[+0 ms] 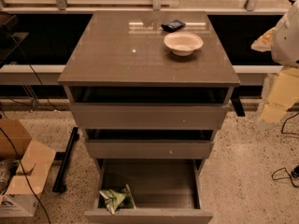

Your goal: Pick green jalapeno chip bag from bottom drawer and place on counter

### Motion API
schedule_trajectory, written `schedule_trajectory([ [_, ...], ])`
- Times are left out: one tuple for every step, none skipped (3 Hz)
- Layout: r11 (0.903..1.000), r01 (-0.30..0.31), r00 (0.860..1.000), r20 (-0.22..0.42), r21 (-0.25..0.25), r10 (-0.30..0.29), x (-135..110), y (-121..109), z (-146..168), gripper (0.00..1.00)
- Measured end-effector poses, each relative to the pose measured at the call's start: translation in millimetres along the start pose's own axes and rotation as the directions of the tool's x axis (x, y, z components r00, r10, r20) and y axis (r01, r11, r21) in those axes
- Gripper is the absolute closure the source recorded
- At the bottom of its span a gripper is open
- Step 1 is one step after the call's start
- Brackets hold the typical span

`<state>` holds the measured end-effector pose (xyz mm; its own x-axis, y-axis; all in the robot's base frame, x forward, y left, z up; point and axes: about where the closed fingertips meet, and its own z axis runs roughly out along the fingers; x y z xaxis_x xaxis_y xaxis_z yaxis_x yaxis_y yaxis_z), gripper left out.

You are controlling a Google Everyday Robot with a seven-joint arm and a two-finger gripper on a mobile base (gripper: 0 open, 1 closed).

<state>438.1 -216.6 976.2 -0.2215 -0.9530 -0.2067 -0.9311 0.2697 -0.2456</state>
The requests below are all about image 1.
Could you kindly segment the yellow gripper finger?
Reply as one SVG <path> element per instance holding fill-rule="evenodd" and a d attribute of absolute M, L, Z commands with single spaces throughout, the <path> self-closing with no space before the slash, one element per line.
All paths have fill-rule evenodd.
<path fill-rule="evenodd" d="M 251 48 L 260 52 L 270 51 L 272 49 L 273 36 L 275 31 L 275 27 L 266 31 L 263 35 L 261 35 L 252 43 Z"/>
<path fill-rule="evenodd" d="M 299 69 L 284 67 L 264 80 L 256 125 L 268 129 L 280 122 L 287 111 L 299 101 Z"/>

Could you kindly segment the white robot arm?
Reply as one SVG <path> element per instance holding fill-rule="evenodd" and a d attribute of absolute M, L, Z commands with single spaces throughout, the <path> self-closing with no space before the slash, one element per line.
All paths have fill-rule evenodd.
<path fill-rule="evenodd" d="M 277 25 L 255 40 L 251 48 L 270 51 L 272 60 L 282 65 L 276 75 L 264 81 L 258 108 L 257 124 L 270 127 L 299 100 L 299 1 L 294 1 Z"/>

